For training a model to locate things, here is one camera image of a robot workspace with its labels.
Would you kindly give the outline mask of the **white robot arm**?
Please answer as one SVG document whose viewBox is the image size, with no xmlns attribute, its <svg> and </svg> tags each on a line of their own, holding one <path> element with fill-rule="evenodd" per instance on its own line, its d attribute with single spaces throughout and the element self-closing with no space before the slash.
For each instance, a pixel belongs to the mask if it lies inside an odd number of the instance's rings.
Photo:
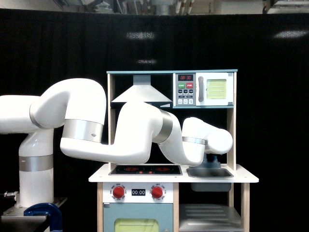
<svg viewBox="0 0 309 232">
<path fill-rule="evenodd" d="M 103 87 L 90 79 L 67 79 L 41 96 L 0 98 L 2 134 L 25 133 L 19 148 L 19 203 L 52 203 L 54 129 L 62 127 L 61 151 L 73 158 L 139 165 L 148 161 L 152 143 L 171 162 L 198 166 L 204 153 L 224 154 L 233 139 L 223 129 L 190 117 L 179 123 L 172 113 L 142 101 L 120 110 L 114 143 L 101 143 L 106 113 Z"/>
</svg>

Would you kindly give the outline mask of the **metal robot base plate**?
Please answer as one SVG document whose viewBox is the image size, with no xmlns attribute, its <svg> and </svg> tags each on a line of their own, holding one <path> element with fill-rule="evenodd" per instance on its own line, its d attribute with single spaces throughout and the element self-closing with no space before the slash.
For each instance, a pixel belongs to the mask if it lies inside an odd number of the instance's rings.
<svg viewBox="0 0 309 232">
<path fill-rule="evenodd" d="M 54 197 L 53 204 L 55 204 L 57 207 L 60 207 L 68 198 L 67 197 Z M 18 205 L 17 203 L 6 210 L 2 215 L 2 220 L 22 220 L 22 219 L 28 219 L 28 217 L 24 216 L 24 211 L 27 209 L 27 207 L 22 207 Z"/>
</svg>

